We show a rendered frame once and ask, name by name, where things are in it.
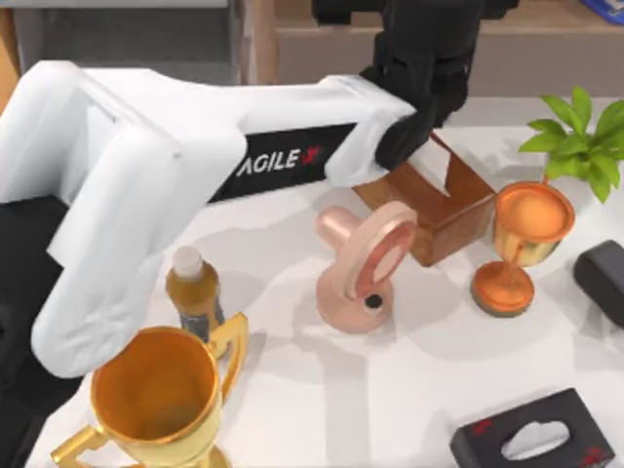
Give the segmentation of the wooden open shelf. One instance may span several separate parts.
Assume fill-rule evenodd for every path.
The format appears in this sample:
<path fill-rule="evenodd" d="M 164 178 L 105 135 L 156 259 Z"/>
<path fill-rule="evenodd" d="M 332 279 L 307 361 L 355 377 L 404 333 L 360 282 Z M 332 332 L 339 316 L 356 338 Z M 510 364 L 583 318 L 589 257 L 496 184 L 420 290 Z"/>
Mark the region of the wooden open shelf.
<path fill-rule="evenodd" d="M 362 70 L 379 27 L 375 14 L 356 14 L 349 27 L 320 27 L 311 0 L 276 0 L 280 81 Z M 483 22 L 471 97 L 565 96 L 574 85 L 594 98 L 624 96 L 624 25 L 606 22 L 580 0 L 521 0 L 503 19 Z"/>

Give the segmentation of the blue item on shelf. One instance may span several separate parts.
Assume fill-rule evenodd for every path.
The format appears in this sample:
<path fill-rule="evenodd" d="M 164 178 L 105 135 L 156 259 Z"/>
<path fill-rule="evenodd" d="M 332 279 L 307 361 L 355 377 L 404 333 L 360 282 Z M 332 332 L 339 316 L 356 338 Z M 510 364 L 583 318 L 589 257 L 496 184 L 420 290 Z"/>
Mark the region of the blue item on shelf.
<path fill-rule="evenodd" d="M 624 25 L 624 0 L 580 0 L 600 18 Z"/>

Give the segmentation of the brown wooden tissue box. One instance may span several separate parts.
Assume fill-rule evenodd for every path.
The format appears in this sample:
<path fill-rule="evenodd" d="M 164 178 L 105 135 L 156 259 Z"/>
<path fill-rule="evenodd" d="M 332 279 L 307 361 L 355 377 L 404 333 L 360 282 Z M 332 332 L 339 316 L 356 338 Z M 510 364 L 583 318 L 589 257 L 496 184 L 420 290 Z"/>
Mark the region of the brown wooden tissue box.
<path fill-rule="evenodd" d="M 430 140 L 448 156 L 445 190 L 440 191 L 411 164 L 385 177 L 356 186 L 354 191 L 372 210 L 401 201 L 416 211 L 417 232 L 410 250 L 430 267 L 481 238 L 493 212 L 495 191 L 437 134 Z"/>

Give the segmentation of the green leafy plant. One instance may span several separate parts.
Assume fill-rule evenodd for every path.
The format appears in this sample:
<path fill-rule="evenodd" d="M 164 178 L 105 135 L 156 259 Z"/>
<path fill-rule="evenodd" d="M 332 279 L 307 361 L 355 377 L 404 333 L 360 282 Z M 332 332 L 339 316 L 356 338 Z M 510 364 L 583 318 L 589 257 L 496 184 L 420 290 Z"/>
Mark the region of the green leafy plant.
<path fill-rule="evenodd" d="M 579 86 L 570 100 L 555 95 L 540 99 L 555 114 L 527 123 L 535 135 L 520 147 L 521 153 L 547 156 L 543 180 L 570 176 L 586 182 L 594 196 L 605 202 L 620 187 L 620 164 L 624 162 L 624 98 L 610 103 L 594 128 L 590 127 L 593 102 Z"/>

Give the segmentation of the copper goblet trophy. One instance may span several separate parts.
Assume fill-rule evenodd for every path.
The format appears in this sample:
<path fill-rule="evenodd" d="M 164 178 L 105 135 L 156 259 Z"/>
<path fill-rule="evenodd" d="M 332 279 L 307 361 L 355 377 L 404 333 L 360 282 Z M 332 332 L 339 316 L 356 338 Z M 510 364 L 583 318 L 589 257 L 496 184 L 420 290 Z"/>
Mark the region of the copper goblet trophy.
<path fill-rule="evenodd" d="M 547 183 L 519 181 L 504 187 L 496 197 L 492 227 L 499 259 L 475 272 L 471 293 L 477 305 L 500 318 L 523 314 L 534 298 L 525 269 L 550 256 L 574 221 L 567 197 Z"/>

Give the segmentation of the grey cabinet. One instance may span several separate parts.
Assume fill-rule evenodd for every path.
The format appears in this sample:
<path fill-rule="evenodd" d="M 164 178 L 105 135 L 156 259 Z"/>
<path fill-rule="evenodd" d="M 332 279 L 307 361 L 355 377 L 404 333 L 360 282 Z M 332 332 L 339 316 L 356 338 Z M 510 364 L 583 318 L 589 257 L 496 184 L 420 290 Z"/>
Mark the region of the grey cabinet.
<path fill-rule="evenodd" d="M 0 0 L 0 10 L 13 18 L 22 70 L 65 59 L 197 83 L 240 79 L 236 0 Z"/>

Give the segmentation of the black rounded case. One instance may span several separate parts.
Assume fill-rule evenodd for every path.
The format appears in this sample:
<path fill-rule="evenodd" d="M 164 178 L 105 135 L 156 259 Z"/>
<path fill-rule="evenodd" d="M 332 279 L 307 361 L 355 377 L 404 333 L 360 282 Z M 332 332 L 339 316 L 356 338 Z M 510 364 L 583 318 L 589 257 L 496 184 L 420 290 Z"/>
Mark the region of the black rounded case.
<path fill-rule="evenodd" d="M 577 286 L 624 331 L 624 247 L 605 240 L 582 253 L 574 262 Z"/>

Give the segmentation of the amber bottle with white cap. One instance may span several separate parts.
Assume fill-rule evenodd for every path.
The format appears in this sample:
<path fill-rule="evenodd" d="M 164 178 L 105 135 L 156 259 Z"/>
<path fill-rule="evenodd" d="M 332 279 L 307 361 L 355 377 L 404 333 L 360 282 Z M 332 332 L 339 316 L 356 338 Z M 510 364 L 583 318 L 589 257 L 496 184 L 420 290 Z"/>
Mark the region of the amber bottle with white cap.
<path fill-rule="evenodd" d="M 212 330 L 224 324 L 218 274 L 194 247 L 175 251 L 166 277 L 166 291 L 182 327 L 204 342 L 210 341 Z"/>

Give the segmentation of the black tissue box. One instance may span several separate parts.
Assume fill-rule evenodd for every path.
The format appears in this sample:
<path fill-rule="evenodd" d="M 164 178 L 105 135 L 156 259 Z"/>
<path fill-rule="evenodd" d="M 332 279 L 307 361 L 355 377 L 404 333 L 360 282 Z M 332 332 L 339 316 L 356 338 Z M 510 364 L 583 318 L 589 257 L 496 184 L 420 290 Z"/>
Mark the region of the black tissue box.
<path fill-rule="evenodd" d="M 457 429 L 459 468 L 606 468 L 615 452 L 573 388 Z"/>

